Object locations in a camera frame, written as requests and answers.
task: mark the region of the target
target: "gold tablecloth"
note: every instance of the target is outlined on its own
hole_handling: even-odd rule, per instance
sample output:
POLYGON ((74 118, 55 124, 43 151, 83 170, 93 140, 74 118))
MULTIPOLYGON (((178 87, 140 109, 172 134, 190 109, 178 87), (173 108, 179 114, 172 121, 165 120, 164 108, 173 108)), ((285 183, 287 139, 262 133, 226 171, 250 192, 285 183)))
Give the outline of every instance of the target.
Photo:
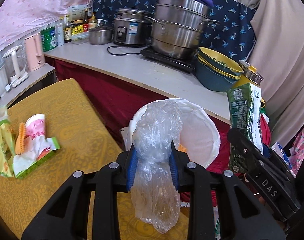
MULTIPOLYGON (((9 109, 15 129, 20 122, 39 113, 45 114, 46 136, 56 137, 61 149, 24 179, 0 176, 0 215, 19 239, 41 207, 74 171, 97 171, 116 160, 121 152, 74 79, 57 82, 9 109)), ((135 218, 130 194, 118 193, 118 212, 121 239, 187 238, 188 218, 182 213, 175 227, 159 234, 151 225, 135 218)), ((88 239, 92 239, 91 231, 88 226, 88 239)))

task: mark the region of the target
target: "white countertop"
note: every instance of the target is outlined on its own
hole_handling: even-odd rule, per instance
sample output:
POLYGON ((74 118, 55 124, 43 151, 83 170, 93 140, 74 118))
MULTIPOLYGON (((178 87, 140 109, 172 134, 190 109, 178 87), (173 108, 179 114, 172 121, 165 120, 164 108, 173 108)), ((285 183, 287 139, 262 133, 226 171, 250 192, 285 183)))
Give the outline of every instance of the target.
POLYGON ((28 71, 29 77, 20 83, 17 87, 12 88, 2 98, 0 98, 0 106, 9 106, 12 104, 20 95, 27 91, 30 87, 38 83, 40 80, 45 78, 47 75, 53 73, 55 67, 45 63, 39 69, 34 71, 28 71))
MULTIPOLYGON (((113 56, 106 50, 113 43, 67 43, 45 53, 46 56, 83 66, 132 84, 144 87, 169 98, 185 98, 204 108, 208 115, 230 123, 226 93, 206 89, 193 74, 157 63, 142 55, 113 56)), ((112 48, 118 53, 140 52, 142 48, 112 48)))

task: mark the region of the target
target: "palm tree print fabric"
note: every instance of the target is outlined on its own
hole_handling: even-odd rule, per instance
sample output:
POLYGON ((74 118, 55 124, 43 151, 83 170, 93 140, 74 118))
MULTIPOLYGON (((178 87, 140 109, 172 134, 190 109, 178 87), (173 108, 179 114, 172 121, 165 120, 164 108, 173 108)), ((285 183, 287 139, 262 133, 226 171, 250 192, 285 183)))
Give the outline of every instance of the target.
MULTIPOLYGON (((255 10, 234 0, 212 0, 214 7, 209 17, 221 22, 204 28, 200 46, 216 50, 231 59, 244 60, 255 43, 255 34, 250 24, 255 10)), ((157 0, 93 0, 93 10, 105 24, 113 24, 119 8, 137 6, 154 13, 157 0)))

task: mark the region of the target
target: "red cloth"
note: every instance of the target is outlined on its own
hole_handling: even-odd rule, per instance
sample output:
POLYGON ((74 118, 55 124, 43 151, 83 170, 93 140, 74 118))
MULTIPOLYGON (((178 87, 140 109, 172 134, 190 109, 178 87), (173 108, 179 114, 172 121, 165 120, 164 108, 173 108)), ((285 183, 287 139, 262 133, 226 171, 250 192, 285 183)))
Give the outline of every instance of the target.
MULTIPOLYGON (((128 126, 137 110, 155 100, 163 100, 167 97, 133 85, 106 74, 90 70, 65 61, 46 58, 47 62, 54 66, 59 80, 74 78, 84 90, 93 106, 106 122, 106 128, 120 145, 123 138, 120 129, 128 126)), ((208 171, 222 173, 228 168, 230 157, 230 143, 227 133, 230 125, 214 117, 210 117, 219 131, 221 144, 219 155, 207 168, 208 171)), ((262 141, 269 145, 271 132, 261 116, 262 141)), ((181 200, 190 201, 189 193, 181 193, 181 200)), ((213 206, 216 206, 215 192, 212 192, 213 206)))

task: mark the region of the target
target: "pink paper cup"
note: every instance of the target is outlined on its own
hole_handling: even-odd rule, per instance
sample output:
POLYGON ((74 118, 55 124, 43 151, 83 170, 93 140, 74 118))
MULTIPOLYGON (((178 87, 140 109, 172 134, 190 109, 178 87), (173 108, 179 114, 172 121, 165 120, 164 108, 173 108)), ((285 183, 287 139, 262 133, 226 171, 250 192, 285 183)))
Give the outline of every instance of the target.
POLYGON ((25 127, 27 129, 26 136, 31 136, 32 139, 45 135, 45 115, 35 114, 31 116, 25 123, 25 127))

